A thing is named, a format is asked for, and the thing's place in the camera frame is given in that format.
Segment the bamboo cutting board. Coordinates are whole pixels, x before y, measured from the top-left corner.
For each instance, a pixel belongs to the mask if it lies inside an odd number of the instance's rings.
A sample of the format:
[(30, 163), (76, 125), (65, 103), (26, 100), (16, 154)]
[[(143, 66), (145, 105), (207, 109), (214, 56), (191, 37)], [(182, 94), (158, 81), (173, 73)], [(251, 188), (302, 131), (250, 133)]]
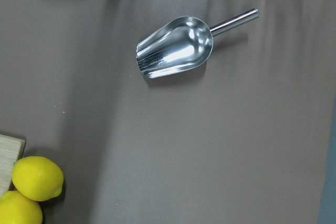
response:
[(1, 134), (1, 195), (13, 187), (13, 167), (15, 162), (22, 157), (25, 144), (25, 140)]

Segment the steel scoop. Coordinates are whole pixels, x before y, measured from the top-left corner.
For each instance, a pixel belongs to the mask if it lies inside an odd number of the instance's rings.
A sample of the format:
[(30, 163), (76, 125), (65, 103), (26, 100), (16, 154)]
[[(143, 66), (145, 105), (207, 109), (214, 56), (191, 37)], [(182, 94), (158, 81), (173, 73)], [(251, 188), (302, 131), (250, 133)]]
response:
[(138, 43), (136, 62), (149, 79), (188, 71), (202, 65), (213, 50), (214, 37), (259, 17), (253, 8), (213, 27), (194, 16), (182, 16)]

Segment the yellow lemon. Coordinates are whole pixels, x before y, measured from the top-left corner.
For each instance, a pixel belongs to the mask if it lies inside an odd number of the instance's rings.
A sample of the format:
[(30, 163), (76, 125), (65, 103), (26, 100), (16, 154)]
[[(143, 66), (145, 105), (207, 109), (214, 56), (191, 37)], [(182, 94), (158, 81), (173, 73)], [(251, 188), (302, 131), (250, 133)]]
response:
[(1, 196), (1, 223), (42, 223), (43, 213), (38, 202), (19, 191), (7, 191)]
[(34, 201), (47, 201), (62, 193), (64, 174), (50, 159), (29, 156), (15, 162), (12, 182), (25, 197)]

